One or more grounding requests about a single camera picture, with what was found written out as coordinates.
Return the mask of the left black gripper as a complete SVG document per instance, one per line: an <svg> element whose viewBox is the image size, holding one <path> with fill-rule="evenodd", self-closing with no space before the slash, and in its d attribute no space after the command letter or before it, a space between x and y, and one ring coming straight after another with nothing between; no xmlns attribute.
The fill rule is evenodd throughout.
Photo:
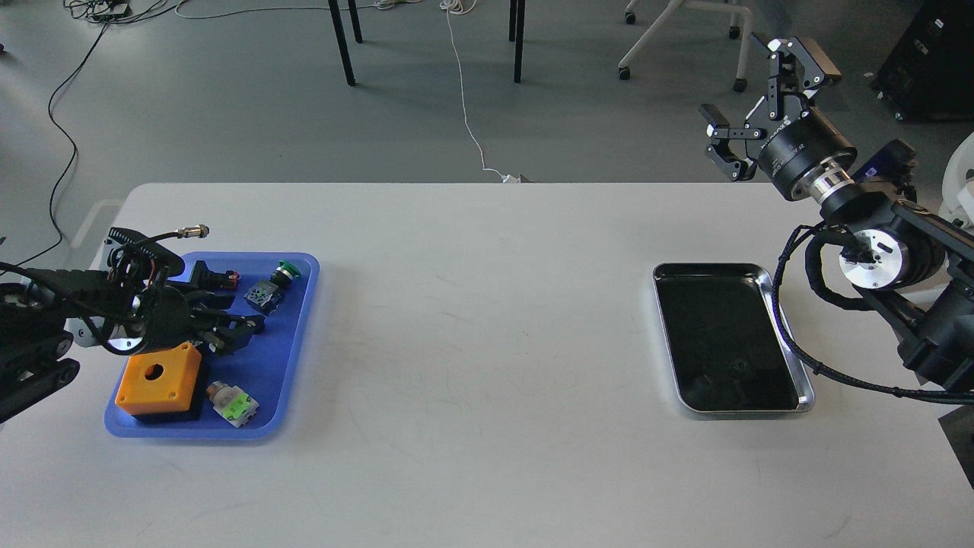
<svg viewBox="0 0 974 548"><path fill-rule="evenodd" d="M234 295L202 290L189 283L167 283L153 292L150 308L144 313L139 343L129 354L156 352L199 341L199 349L216 356L228 356L250 343L254 334L265 329L261 314L205 314L205 310L228 310Z"/></svg>

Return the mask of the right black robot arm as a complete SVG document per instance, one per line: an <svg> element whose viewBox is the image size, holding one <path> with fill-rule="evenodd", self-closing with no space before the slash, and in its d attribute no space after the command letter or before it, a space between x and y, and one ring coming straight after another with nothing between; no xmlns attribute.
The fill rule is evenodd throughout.
<svg viewBox="0 0 974 548"><path fill-rule="evenodd" d="M734 127L712 104L700 111L707 155L730 180L769 177L788 201L813 198L822 221L794 229L772 281L807 241L808 285L841 309L879 313L897 334L905 368L937 385L904 390L849 377L815 360L786 336L814 374L852 387L929 403L972 403L972 236L916 202L915 150L903 140L859 167L855 146L815 107L814 94L841 72L814 40L761 40L769 56L766 92Z"/></svg>

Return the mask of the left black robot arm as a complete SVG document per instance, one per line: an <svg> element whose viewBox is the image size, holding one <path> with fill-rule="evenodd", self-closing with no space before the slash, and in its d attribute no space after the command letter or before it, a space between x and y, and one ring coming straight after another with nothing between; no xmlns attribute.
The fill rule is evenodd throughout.
<svg viewBox="0 0 974 548"><path fill-rule="evenodd" d="M22 268L18 283L2 284L3 420L73 382L80 365L67 352L93 343L117 356L204 343L220 356L244 348L264 330L264 316L229 312L233 296L211 285L171 282L184 271L161 242L205 238L204 225L152 237L129 228L107 234L107 263L97 270Z"/></svg>

